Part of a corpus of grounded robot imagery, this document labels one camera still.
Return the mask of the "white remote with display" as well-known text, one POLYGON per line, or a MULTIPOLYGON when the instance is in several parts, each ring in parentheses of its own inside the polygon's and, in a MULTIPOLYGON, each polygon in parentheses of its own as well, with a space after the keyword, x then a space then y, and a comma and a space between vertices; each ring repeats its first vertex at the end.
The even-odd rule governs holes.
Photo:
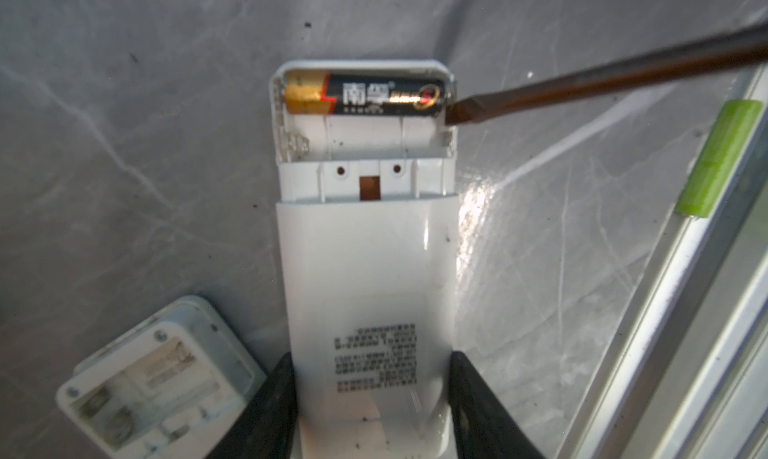
POLYGON ((459 212, 456 95, 439 61, 293 60, 270 82, 276 216, 307 458, 437 458, 447 449, 459 212), (435 116, 289 113, 297 70, 438 78, 435 116))

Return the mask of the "black yellow screwdriver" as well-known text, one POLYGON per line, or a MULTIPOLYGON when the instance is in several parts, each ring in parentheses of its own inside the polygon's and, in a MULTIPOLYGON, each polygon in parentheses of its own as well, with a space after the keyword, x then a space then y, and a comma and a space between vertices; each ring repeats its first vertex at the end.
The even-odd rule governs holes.
POLYGON ((447 107, 448 126, 740 69, 767 61, 767 24, 676 44, 542 82, 476 94, 447 107))

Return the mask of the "white remote control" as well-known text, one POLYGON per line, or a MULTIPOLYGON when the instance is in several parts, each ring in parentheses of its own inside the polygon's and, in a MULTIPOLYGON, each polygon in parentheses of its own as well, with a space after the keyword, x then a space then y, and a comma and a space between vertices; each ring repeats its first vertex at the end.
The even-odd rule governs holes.
POLYGON ((216 309, 186 295, 78 364, 56 402, 110 458, 204 458, 265 379, 216 309))

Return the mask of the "black gold AA battery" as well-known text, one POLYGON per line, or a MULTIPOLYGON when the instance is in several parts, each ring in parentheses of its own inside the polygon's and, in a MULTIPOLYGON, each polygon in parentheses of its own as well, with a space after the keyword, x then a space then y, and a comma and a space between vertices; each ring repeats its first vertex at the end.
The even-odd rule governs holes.
POLYGON ((448 92, 438 78, 290 71, 283 78, 286 110, 300 115, 435 116, 448 92))

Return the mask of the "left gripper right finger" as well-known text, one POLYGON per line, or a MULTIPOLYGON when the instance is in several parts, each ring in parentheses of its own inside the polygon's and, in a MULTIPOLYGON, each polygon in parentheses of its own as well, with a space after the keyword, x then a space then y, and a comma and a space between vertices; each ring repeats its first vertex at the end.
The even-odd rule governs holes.
POLYGON ((544 457, 461 351, 451 354, 448 403, 459 458, 544 457))

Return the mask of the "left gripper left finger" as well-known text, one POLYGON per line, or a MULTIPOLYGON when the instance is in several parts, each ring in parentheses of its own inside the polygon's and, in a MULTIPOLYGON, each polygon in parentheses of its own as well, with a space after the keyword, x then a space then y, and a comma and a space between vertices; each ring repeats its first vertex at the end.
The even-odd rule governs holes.
POLYGON ((285 353, 207 459, 290 458, 298 417, 295 371, 285 353))

